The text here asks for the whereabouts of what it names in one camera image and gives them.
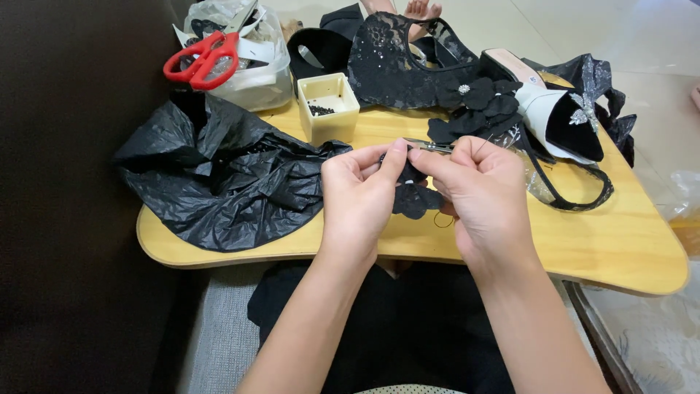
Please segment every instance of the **rhinestone embellishment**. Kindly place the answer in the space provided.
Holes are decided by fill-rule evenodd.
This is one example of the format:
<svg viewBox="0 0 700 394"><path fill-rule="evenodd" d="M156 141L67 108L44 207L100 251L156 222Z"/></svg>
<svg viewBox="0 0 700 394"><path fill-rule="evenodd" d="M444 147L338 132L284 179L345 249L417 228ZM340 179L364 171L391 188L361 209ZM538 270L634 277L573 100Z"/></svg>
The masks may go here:
<svg viewBox="0 0 700 394"><path fill-rule="evenodd" d="M569 93L571 99L581 107L577 109L571 115L570 125L582 125L583 123L590 123L593 128L594 133L598 132L598 119L596 118L596 112L593 110L593 103L588 97L581 97L576 93Z"/></svg>

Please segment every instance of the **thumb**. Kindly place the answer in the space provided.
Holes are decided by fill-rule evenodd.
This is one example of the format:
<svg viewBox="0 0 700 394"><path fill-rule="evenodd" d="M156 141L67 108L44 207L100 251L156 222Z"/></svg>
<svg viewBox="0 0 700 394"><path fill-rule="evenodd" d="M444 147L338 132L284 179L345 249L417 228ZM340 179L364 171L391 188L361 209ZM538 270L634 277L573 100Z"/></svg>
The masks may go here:
<svg viewBox="0 0 700 394"><path fill-rule="evenodd" d="M401 171L406 166L406 153L408 143L403 138L399 138L389 145L388 151L381 161L381 167L371 177L380 179L382 182L396 183Z"/></svg>
<svg viewBox="0 0 700 394"><path fill-rule="evenodd" d="M460 184L469 182L469 179L479 174L473 168L460 165L446 156L425 149L411 149L408 152L408 159L418 171L442 182L448 189L459 187Z"/></svg>

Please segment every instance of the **left hand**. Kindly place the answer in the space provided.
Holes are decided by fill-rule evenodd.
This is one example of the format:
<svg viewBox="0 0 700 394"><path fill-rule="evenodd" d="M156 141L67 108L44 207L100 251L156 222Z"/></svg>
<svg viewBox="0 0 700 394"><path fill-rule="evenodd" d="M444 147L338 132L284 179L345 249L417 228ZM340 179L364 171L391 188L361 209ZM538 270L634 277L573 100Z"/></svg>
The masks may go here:
<svg viewBox="0 0 700 394"><path fill-rule="evenodd" d="M379 157L384 152L380 168ZM377 240L389 222L406 153L407 143L399 138L333 157L321 166L322 250L356 256L368 268L375 262Z"/></svg>

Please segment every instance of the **wooden lap desk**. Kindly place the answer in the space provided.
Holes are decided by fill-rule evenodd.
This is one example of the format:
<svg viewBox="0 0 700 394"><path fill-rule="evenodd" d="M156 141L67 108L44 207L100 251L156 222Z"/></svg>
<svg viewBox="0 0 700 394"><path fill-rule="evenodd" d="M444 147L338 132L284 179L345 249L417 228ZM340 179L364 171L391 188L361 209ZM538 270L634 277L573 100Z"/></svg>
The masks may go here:
<svg viewBox="0 0 700 394"><path fill-rule="evenodd" d="M307 141L295 100L258 115L271 125ZM368 109L360 113L351 145L386 144L397 137L428 140L428 119L443 116L426 110ZM680 290L688 277L687 257L606 133L599 133L605 159L600 167L615 187L610 200L586 212L555 210L528 194L532 232L545 269L560 277L595 283L635 294L661 295ZM574 165L544 167L559 193L569 201L593 201L601 183ZM428 211L420 220L392 215L379 239L379 256L396 259L460 262L451 217ZM172 268L203 269L255 261L312 258L321 243L323 212L297 231L242 252L202 250L168 230L146 206L136 232L146 253Z"/></svg>

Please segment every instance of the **tiled floor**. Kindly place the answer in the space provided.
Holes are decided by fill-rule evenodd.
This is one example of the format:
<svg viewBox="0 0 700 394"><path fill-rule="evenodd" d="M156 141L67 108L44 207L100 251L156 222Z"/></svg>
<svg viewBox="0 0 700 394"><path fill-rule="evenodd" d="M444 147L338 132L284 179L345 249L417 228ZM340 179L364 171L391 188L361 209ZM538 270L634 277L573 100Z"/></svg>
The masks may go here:
<svg viewBox="0 0 700 394"><path fill-rule="evenodd" d="M681 196L669 175L700 172L700 111L689 93L700 83L700 6L690 0L439 0L462 42L480 53L510 49L541 64L592 53L612 65L627 94L623 115L638 114L634 168L662 208ZM403 11L408 0L395 0ZM350 0L266 0L281 20L317 27Z"/></svg>

